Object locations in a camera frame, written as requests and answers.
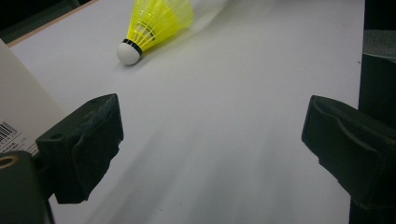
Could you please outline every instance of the white table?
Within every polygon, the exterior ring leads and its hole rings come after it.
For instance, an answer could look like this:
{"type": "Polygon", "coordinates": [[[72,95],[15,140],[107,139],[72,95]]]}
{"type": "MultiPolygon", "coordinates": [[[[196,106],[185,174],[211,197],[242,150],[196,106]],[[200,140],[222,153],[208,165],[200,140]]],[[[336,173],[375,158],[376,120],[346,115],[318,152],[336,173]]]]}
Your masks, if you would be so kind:
{"type": "Polygon", "coordinates": [[[357,106],[364,0],[196,0],[195,24],[123,66],[133,1],[100,0],[11,50],[67,112],[120,97],[125,139],[57,223],[345,223],[301,141],[311,95],[357,106]]]}

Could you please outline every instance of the yellow shuttlecock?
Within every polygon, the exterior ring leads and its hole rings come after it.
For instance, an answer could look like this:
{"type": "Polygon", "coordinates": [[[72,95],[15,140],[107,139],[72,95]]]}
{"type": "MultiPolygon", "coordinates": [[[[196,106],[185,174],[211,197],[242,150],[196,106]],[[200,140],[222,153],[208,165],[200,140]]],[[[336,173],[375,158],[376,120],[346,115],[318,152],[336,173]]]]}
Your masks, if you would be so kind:
{"type": "Polygon", "coordinates": [[[147,49],[192,24],[189,0],[134,0],[128,35],[117,48],[124,64],[136,63],[147,49]]]}

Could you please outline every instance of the shuttlecock cork base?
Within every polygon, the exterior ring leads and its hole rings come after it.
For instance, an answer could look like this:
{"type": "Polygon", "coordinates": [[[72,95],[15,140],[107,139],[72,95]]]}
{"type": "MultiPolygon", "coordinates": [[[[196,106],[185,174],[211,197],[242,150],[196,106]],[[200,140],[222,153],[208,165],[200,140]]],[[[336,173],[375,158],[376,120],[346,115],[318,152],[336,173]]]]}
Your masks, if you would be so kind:
{"type": "Polygon", "coordinates": [[[117,57],[120,62],[126,65],[137,63],[142,56],[142,49],[136,43],[129,39],[124,39],[117,48],[117,57]]]}
{"type": "Polygon", "coordinates": [[[126,38],[117,56],[127,65],[139,61],[143,52],[192,24],[189,0],[134,0],[126,38]]]}

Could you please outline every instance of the barcode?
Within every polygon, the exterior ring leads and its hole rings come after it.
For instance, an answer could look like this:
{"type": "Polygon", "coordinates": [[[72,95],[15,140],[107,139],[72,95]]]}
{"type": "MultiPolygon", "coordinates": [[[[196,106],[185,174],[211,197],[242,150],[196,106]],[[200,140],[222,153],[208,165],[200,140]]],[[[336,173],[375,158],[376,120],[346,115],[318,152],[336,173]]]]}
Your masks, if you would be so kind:
{"type": "Polygon", "coordinates": [[[6,138],[9,138],[12,134],[17,133],[18,131],[15,130],[11,125],[6,122],[0,124],[0,142],[6,138]]]}

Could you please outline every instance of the white sticker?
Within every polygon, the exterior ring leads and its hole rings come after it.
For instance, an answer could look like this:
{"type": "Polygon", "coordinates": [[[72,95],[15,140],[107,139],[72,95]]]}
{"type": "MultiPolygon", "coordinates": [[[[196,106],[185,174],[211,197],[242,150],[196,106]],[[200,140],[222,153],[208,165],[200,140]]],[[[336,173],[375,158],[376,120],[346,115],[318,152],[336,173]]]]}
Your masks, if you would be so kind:
{"type": "Polygon", "coordinates": [[[29,139],[21,129],[3,120],[0,121],[0,153],[27,151],[33,156],[38,153],[34,139],[29,139]]]}

